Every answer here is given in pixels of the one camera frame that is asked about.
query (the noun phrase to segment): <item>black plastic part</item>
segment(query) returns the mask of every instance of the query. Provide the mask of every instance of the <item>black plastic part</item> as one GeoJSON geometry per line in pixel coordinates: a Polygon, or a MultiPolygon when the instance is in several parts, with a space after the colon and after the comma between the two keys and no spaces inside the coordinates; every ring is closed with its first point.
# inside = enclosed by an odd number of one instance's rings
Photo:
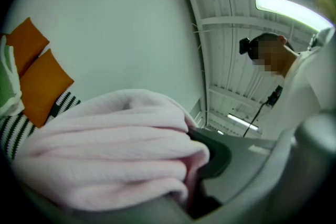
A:
{"type": "Polygon", "coordinates": [[[214,210],[220,208],[222,205],[223,204],[221,204],[214,197],[209,197],[202,193],[196,192],[192,208],[188,211],[188,213],[193,219],[197,219],[210,214],[214,210]]]}
{"type": "Polygon", "coordinates": [[[282,87],[278,86],[276,90],[268,97],[267,104],[273,107],[282,93],[282,87]]]}
{"type": "Polygon", "coordinates": [[[231,161],[230,149],[226,145],[206,137],[197,129],[189,130],[188,135],[192,140],[205,144],[210,151],[210,161],[198,170],[198,178],[205,179],[219,176],[231,161]]]}
{"type": "Polygon", "coordinates": [[[248,38],[243,38],[239,42],[239,53],[245,54],[248,51],[250,40],[248,38]]]}

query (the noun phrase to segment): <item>white wall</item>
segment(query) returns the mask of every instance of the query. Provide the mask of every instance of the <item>white wall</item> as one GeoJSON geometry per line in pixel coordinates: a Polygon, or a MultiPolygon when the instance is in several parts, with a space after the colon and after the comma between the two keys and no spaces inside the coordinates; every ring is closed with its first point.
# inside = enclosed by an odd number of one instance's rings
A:
{"type": "Polygon", "coordinates": [[[145,88],[190,111],[203,94],[185,0],[16,0],[3,31],[28,16],[82,100],[145,88]]]}

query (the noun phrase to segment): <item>ceiling light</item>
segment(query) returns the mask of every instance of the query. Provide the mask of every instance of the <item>ceiling light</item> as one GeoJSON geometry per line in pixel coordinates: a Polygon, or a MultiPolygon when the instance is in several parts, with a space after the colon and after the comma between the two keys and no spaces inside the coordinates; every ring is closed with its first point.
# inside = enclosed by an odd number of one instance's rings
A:
{"type": "Polygon", "coordinates": [[[251,124],[251,126],[250,126],[249,122],[244,121],[244,120],[242,120],[240,118],[237,118],[236,116],[233,116],[233,115],[229,114],[227,117],[230,118],[230,119],[232,119],[232,120],[234,120],[234,121],[236,121],[236,122],[239,122],[242,125],[245,125],[246,127],[250,127],[252,130],[255,130],[255,131],[258,130],[257,126],[255,126],[253,124],[251,124]]]}
{"type": "Polygon", "coordinates": [[[321,15],[288,0],[256,0],[256,7],[259,10],[288,16],[317,31],[333,27],[333,24],[321,15]]]}

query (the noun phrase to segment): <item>white shirt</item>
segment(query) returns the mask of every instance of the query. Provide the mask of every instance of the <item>white shirt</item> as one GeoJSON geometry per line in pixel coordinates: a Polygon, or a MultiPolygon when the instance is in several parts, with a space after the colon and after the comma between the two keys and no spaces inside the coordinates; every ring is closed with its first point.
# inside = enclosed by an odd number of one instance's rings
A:
{"type": "Polygon", "coordinates": [[[266,119],[261,138],[277,140],[283,130],[297,127],[321,109],[307,79],[307,66],[318,51],[319,48],[302,52],[290,67],[280,98],[266,119]]]}
{"type": "Polygon", "coordinates": [[[323,110],[336,110],[336,29],[332,28],[324,47],[307,69],[307,79],[323,110]]]}

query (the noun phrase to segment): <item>orange cushion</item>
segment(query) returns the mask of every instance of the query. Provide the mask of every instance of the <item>orange cushion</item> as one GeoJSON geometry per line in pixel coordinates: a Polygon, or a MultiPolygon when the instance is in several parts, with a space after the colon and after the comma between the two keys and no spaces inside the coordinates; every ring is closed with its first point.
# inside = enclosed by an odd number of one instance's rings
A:
{"type": "Polygon", "coordinates": [[[20,79],[23,113],[42,127],[55,100],[73,83],[48,49],[20,79]]]}
{"type": "Polygon", "coordinates": [[[49,44],[30,18],[14,29],[7,36],[7,45],[14,47],[15,65],[19,77],[22,77],[36,57],[49,44]]]}

